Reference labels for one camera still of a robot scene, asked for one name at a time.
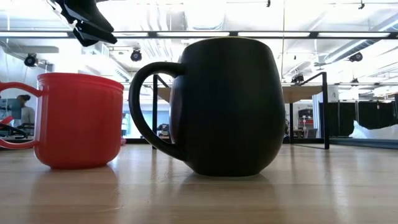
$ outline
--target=black clip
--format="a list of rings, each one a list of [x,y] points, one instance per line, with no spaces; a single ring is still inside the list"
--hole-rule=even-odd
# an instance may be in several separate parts
[[[361,0],[361,6],[358,9],[363,9],[365,8],[365,3],[363,3],[363,0]]]

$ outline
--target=white ceiling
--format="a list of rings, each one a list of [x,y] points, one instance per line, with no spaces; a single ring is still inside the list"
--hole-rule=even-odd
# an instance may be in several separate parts
[[[1,0],[1,30],[69,30],[44,0]],[[334,30],[367,31],[398,13],[398,0],[364,0],[364,9],[358,9],[360,0],[125,0],[98,3],[100,11],[117,31],[137,30],[193,30],[196,27],[216,27],[219,30]],[[133,72],[143,65],[155,61],[176,62],[183,49],[196,40],[119,40],[108,45],[111,57],[123,69]],[[273,51],[281,74],[289,77],[294,68],[302,63],[309,64],[304,75],[314,75],[313,66],[317,55],[327,55],[349,42],[349,40],[261,40]],[[60,55],[78,54],[76,40],[12,39],[9,44],[20,46],[56,46]],[[325,67],[330,82],[349,82],[353,77],[394,77],[398,69],[391,65],[387,72],[382,67],[392,64],[397,58],[393,49],[398,40],[382,40],[361,51],[364,60],[359,63],[338,62]],[[141,62],[132,62],[130,54],[134,47],[140,47]],[[57,61],[60,56],[42,55],[46,60]]]

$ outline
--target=black mug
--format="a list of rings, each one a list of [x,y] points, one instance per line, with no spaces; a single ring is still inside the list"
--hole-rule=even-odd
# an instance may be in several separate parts
[[[170,134],[161,140],[142,115],[139,94],[155,73],[174,77]],[[222,37],[189,45],[181,63],[142,67],[129,91],[132,119],[154,147],[212,176],[258,174],[277,155],[284,137],[285,107],[271,49],[260,41]]]

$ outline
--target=black metal pole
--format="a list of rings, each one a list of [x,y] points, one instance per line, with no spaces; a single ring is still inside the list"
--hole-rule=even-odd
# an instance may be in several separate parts
[[[157,133],[157,75],[154,75],[154,97],[152,99],[152,131]]]
[[[355,101],[355,120],[359,124],[359,104],[358,101]]]
[[[290,143],[294,144],[294,130],[293,130],[293,103],[289,103],[289,129],[290,129]]]
[[[337,135],[340,136],[340,100],[337,101]]]
[[[376,101],[376,123],[377,123],[377,128],[381,128],[381,123],[380,123],[380,104],[379,101]]]
[[[325,149],[330,148],[329,143],[329,116],[328,116],[328,80],[326,72],[322,72],[322,95],[323,95],[323,140]]]
[[[323,73],[323,72],[320,72],[320,73],[314,75],[313,77],[310,77],[309,79],[305,80],[304,82],[299,83],[299,84],[296,84],[296,85],[298,85],[298,86],[305,85],[305,84],[307,84],[308,82],[312,81],[314,78],[316,78],[316,77],[322,75],[322,73]]]
[[[398,121],[398,94],[394,95],[394,98],[396,99],[395,101],[395,108],[396,108],[396,121]]]
[[[157,76],[157,79],[163,84],[164,87],[169,87],[169,85],[160,76]]]

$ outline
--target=red mug handle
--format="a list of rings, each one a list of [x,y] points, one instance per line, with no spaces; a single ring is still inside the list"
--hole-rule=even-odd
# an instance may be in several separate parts
[[[9,83],[0,83],[0,91],[9,89],[9,88],[17,88],[20,90],[25,90],[31,94],[33,94],[36,97],[42,96],[42,91],[37,90],[29,85],[23,84],[23,83],[18,83],[18,82],[9,82]],[[8,149],[27,149],[34,147],[38,144],[39,142],[37,140],[32,140],[29,142],[25,143],[11,143],[11,142],[6,142],[3,139],[0,139],[0,146],[5,147]]]

